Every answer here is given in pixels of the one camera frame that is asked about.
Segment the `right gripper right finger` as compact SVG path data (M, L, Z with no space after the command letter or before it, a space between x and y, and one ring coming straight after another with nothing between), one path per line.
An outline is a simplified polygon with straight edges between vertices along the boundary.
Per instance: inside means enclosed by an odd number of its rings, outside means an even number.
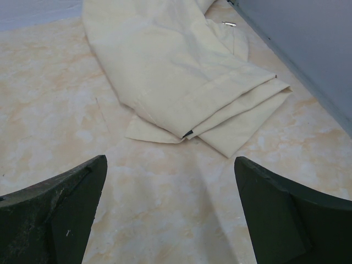
M351 263L351 201L246 157L234 173L257 263Z

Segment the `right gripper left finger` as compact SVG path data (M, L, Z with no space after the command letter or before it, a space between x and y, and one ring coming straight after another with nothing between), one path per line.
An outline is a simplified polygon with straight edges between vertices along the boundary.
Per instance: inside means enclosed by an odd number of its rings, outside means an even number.
M1 263L82 263L106 176L99 155L1 196Z

